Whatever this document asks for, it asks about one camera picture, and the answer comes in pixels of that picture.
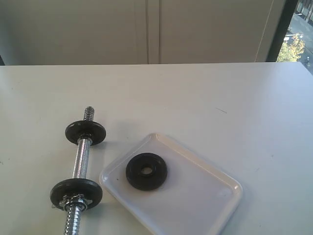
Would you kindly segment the black weight plate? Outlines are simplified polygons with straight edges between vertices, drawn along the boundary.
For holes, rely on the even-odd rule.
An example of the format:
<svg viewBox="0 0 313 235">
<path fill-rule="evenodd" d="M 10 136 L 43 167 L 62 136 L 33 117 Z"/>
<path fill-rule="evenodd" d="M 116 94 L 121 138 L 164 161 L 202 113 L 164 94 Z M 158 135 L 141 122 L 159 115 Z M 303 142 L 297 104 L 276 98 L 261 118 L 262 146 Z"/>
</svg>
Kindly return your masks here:
<svg viewBox="0 0 313 235">
<path fill-rule="evenodd" d="M 88 139 L 91 141 L 91 145 L 97 145 L 104 141 L 106 129 L 97 122 L 79 120 L 71 123 L 65 129 L 65 136 L 75 145 L 78 145 L 81 139 Z"/>
<path fill-rule="evenodd" d="M 159 188 L 165 182 L 167 173 L 166 162 L 154 153 L 141 153 L 134 156 L 125 170 L 129 184 L 141 191 Z"/>
<path fill-rule="evenodd" d="M 87 209 L 97 206 L 103 196 L 102 188 L 94 181 L 84 178 L 71 178 L 57 183 L 50 192 L 50 200 L 52 204 L 60 210 L 64 210 L 60 206 L 64 196 L 74 196 L 81 194 L 85 199 L 91 201 L 87 205 Z"/>
</svg>

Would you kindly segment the chrome spinlock collar nut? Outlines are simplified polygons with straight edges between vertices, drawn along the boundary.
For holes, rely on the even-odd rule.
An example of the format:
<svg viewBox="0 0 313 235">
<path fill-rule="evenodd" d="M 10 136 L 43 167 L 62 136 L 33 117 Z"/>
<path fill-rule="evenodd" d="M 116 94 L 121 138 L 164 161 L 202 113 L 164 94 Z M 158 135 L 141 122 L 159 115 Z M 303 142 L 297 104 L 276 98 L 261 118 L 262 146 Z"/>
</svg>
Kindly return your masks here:
<svg viewBox="0 0 313 235">
<path fill-rule="evenodd" d="M 92 200 L 86 199 L 82 194 L 76 194 L 73 196 L 65 195 L 57 205 L 52 204 L 51 207 L 61 211 L 69 211 L 71 207 L 78 207 L 80 211 L 84 212 L 92 202 Z"/>
</svg>

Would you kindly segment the chrome dumbbell bar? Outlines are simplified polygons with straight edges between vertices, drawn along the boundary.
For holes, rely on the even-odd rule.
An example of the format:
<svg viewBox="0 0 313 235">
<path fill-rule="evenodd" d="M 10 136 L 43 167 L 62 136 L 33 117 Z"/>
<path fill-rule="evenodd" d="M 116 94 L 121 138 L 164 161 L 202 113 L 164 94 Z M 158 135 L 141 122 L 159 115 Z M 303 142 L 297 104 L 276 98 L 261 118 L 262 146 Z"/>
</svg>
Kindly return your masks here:
<svg viewBox="0 0 313 235">
<path fill-rule="evenodd" d="M 90 146 L 90 140 L 79 140 L 78 150 L 75 158 L 74 171 L 72 175 L 73 178 L 86 178 Z M 82 211 L 80 211 L 78 207 L 71 207 L 69 211 L 67 211 L 64 228 L 65 235 L 77 235 L 79 233 L 81 215 Z"/>
</svg>

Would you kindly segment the white plastic tray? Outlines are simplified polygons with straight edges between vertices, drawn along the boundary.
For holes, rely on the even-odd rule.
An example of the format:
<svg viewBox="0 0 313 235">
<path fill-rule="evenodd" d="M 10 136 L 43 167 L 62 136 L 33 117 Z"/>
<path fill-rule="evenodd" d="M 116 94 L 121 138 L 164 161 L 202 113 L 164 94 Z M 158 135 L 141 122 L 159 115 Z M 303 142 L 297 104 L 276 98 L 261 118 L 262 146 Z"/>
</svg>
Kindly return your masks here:
<svg viewBox="0 0 313 235">
<path fill-rule="evenodd" d="M 141 153 L 157 154 L 166 162 L 167 178 L 157 189 L 141 191 L 127 181 L 126 166 Z M 155 235 L 217 235 L 243 195 L 238 181 L 157 133 L 112 161 L 99 179 L 101 186 Z"/>
</svg>

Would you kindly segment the dark window frame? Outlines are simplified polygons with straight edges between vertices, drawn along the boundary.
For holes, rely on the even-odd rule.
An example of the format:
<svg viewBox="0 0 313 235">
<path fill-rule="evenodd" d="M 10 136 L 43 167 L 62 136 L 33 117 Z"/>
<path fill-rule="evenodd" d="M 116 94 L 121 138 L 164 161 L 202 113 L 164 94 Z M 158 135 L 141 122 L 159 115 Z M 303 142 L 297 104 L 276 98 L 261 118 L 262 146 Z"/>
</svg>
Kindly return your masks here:
<svg viewBox="0 0 313 235">
<path fill-rule="evenodd" d="M 279 51 L 281 49 L 284 37 L 290 25 L 294 11 L 298 4 L 297 0 L 286 0 L 282 9 L 278 25 L 275 30 L 267 57 L 266 62 L 276 62 Z"/>
</svg>

